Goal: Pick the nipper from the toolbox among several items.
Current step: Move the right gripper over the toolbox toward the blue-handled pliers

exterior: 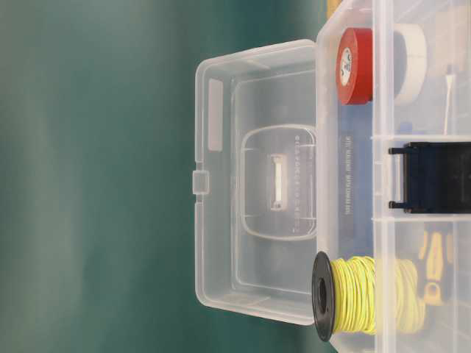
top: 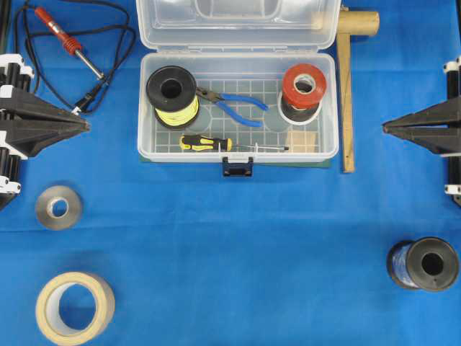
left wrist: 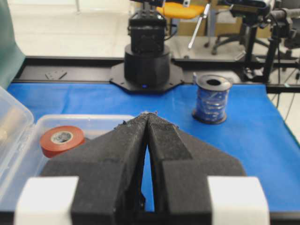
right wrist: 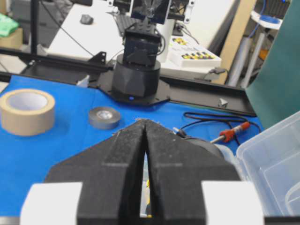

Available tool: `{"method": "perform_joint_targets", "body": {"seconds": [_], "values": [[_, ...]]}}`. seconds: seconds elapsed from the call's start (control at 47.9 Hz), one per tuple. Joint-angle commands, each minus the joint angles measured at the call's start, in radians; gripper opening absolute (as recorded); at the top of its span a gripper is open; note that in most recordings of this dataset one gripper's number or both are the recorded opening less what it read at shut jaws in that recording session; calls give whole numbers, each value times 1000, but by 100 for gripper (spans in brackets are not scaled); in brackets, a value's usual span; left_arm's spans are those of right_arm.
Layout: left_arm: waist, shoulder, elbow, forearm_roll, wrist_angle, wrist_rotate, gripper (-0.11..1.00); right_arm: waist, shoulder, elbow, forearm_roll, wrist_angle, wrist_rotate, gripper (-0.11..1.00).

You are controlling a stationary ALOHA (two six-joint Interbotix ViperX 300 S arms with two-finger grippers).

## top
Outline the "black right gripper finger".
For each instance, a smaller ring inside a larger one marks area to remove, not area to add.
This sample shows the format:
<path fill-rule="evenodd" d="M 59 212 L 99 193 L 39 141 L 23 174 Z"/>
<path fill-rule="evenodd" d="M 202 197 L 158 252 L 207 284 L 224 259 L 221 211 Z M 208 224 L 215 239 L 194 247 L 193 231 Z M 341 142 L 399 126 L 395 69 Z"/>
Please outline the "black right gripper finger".
<path fill-rule="evenodd" d="M 422 146 L 433 154 L 460 153 L 460 128 L 384 126 L 383 131 Z"/>
<path fill-rule="evenodd" d="M 448 99 L 419 112 L 388 121 L 384 128 L 452 125 L 460 123 L 460 96 Z"/>

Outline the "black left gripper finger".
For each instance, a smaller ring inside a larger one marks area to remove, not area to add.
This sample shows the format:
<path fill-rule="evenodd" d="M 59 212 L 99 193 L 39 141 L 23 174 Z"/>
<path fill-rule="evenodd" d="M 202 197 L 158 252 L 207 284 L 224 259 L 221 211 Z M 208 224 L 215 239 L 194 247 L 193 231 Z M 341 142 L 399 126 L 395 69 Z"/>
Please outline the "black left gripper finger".
<path fill-rule="evenodd" d="M 1 109 L 31 119 L 84 122 L 84 119 L 16 87 L 1 88 Z"/>
<path fill-rule="evenodd" d="M 90 130 L 89 124 L 49 120 L 2 120 L 5 143 L 27 158 L 37 156 L 44 148 Z"/>

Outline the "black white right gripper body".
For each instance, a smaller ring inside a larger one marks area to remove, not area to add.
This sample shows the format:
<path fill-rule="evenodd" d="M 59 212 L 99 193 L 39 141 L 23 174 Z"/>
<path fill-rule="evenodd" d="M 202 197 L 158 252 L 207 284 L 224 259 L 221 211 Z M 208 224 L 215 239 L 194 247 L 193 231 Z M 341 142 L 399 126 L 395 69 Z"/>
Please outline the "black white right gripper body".
<path fill-rule="evenodd" d="M 444 64 L 447 79 L 447 99 L 460 95 L 459 61 L 449 61 Z M 451 156 L 447 159 L 448 180 L 444 189 L 454 203 L 460 206 L 460 157 Z"/>

